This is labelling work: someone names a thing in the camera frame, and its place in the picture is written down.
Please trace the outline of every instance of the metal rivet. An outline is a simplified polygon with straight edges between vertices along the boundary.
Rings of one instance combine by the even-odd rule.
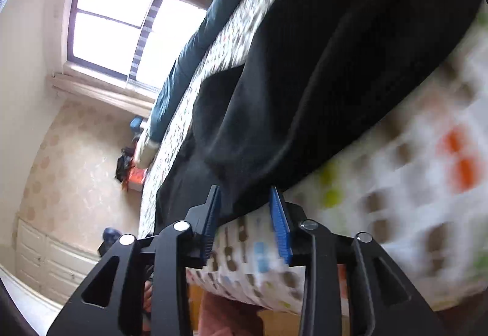
[[[132,234],[124,234],[122,237],[119,238],[119,243],[122,245],[130,245],[132,244],[136,238]]]
[[[358,234],[358,240],[361,242],[369,243],[373,241],[373,237],[369,233],[365,233],[364,231],[362,233]]]
[[[185,222],[184,220],[180,220],[179,222],[176,222],[173,225],[173,228],[176,231],[185,231],[185,230],[188,230],[190,228],[190,224],[188,222]]]
[[[314,220],[307,219],[302,222],[301,226],[305,230],[315,230],[316,228],[318,228],[319,224]]]

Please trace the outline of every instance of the hand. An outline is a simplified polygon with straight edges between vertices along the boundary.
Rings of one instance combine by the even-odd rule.
[[[152,300],[152,283],[146,281],[144,284],[144,300],[142,302],[142,308],[148,313],[151,312],[151,300]]]

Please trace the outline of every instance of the black blanket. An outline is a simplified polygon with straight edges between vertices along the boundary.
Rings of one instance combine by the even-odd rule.
[[[454,49],[481,0],[275,0],[246,64],[207,78],[156,231],[223,190],[221,223],[359,138]]]

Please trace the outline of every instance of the patterned bedsheet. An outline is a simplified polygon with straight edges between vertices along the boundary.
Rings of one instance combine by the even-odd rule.
[[[168,175],[191,125],[193,103],[200,83],[219,70],[244,63],[254,32],[272,2],[273,0],[243,0],[200,62],[147,174],[142,192],[139,238],[154,231],[156,193]]]
[[[139,237],[153,231],[156,191],[191,123],[202,79],[244,62],[272,0],[244,0],[195,74],[142,196]],[[257,2],[268,2],[256,8]],[[488,5],[445,64],[385,119],[284,193],[333,233],[369,231],[436,310],[488,285]],[[348,314],[344,269],[343,314]],[[300,313],[303,268],[278,255],[269,208],[220,227],[189,282],[272,310]]]

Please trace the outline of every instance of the cabinet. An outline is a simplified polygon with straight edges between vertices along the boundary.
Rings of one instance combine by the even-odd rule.
[[[16,276],[49,299],[64,304],[98,260],[19,219]]]

